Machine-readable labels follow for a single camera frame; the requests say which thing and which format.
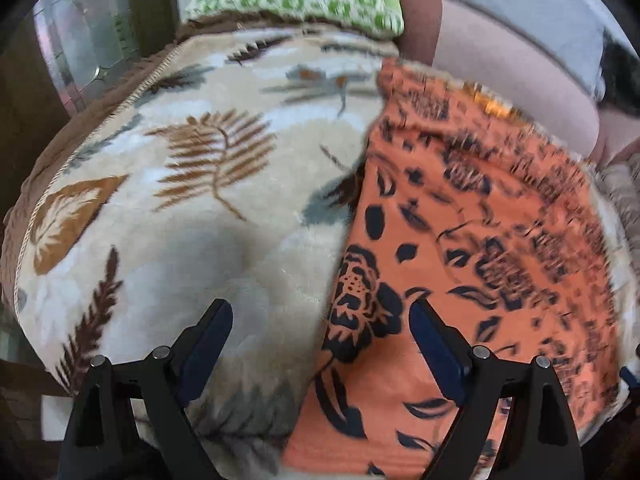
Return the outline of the orange black floral blouse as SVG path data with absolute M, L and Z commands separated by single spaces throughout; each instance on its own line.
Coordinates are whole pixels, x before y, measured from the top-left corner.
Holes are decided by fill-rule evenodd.
M 580 432 L 618 395 L 618 328 L 584 168 L 499 102 L 388 58 L 314 377 L 283 453 L 307 474 L 416 478 L 457 410 L 410 332 L 548 358 Z

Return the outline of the striped beige quilt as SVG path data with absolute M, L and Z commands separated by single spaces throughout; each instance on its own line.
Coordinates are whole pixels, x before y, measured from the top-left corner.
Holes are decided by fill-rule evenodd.
M 639 244 L 639 155 L 597 172 L 601 192 L 614 205 L 627 240 Z

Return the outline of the beige leaf pattern blanket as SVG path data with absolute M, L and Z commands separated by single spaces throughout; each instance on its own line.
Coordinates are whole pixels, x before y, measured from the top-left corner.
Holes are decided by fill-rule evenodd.
M 282 457 L 326 331 L 360 197 L 369 132 L 394 58 L 502 104 L 584 168 L 600 217 L 618 328 L 618 395 L 586 432 L 584 476 L 639 389 L 634 257 L 596 168 L 495 91 L 326 25 L 199 32 L 149 60 L 51 142 L 6 222 L 4 296 L 72 402 L 99 354 L 170 347 L 216 299 L 233 324 L 186 407 L 219 479 L 393 479 L 307 474 Z M 491 479 L 511 399 L 499 401 L 473 477 Z

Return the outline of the pink bolster pillow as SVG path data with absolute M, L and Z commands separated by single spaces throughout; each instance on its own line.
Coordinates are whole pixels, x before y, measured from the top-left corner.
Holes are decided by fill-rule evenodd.
M 400 54 L 498 93 L 575 153 L 604 162 L 608 142 L 591 96 L 531 41 L 451 0 L 400 0 Z

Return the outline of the dark fur trimmed garment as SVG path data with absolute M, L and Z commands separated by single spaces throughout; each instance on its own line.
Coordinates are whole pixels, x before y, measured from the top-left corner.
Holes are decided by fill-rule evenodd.
M 640 63 L 609 32 L 603 34 L 603 52 L 600 67 L 604 81 L 603 107 L 638 117 L 640 114 Z

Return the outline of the grey pillow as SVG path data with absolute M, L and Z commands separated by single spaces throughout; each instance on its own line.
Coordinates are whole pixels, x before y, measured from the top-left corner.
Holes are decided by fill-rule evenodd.
M 630 42 L 603 0 L 459 0 L 503 22 L 561 64 L 596 101 L 603 100 L 605 44 Z

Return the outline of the wooden door with glass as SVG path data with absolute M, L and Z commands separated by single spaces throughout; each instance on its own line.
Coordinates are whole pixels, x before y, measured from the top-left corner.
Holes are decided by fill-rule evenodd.
M 174 38 L 177 0 L 1 0 L 1 208 L 70 118 Z

